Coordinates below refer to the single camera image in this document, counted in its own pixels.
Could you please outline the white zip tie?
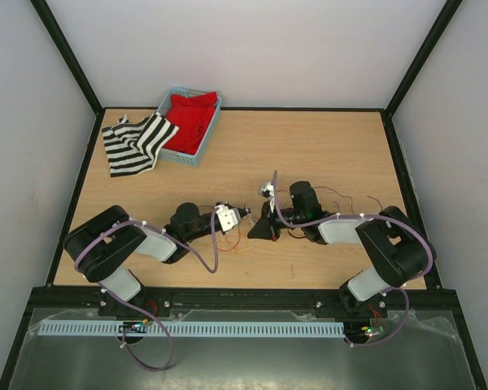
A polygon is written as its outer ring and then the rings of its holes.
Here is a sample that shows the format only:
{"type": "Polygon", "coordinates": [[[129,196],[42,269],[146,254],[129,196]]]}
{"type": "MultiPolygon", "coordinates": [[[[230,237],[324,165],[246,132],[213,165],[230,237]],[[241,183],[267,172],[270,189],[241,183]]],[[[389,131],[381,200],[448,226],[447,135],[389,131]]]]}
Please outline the white zip tie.
{"type": "Polygon", "coordinates": [[[249,215],[248,219],[250,220],[250,224],[252,227],[254,227],[259,221],[259,219],[253,215],[249,215]]]}

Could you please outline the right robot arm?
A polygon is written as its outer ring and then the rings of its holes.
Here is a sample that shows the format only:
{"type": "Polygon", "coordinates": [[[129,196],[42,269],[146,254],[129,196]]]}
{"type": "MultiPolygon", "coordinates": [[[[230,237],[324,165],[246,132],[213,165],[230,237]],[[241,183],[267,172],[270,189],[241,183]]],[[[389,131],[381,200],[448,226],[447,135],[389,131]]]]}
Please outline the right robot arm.
{"type": "Polygon", "coordinates": [[[259,195],[266,201],[251,239],[275,241],[284,229],[303,232],[303,237],[318,245],[362,245],[371,266],[347,280],[338,290],[341,310],[356,316],[368,300],[391,288],[428,273],[436,252],[422,233],[396,206],[377,214],[342,215],[329,213],[319,203],[315,189],[307,181],[290,186],[290,208],[277,204],[278,190],[273,182],[263,184],[259,195]]]}

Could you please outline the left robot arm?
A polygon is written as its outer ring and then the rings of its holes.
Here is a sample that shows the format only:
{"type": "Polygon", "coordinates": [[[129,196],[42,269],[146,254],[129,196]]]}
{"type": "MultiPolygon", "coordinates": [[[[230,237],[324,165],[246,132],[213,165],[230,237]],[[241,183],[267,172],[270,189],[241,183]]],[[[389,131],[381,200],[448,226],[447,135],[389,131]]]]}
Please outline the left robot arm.
{"type": "Polygon", "coordinates": [[[190,242],[205,236],[216,238],[238,227],[251,210],[219,202],[201,214],[192,202],[180,204],[164,228],[132,219],[121,206],[105,209],[70,231],[63,247],[76,271],[117,296],[117,305],[126,314],[139,314],[146,305],[142,283],[125,266],[132,254],[142,254],[165,264],[173,264],[186,254],[198,253],[190,242]]]}

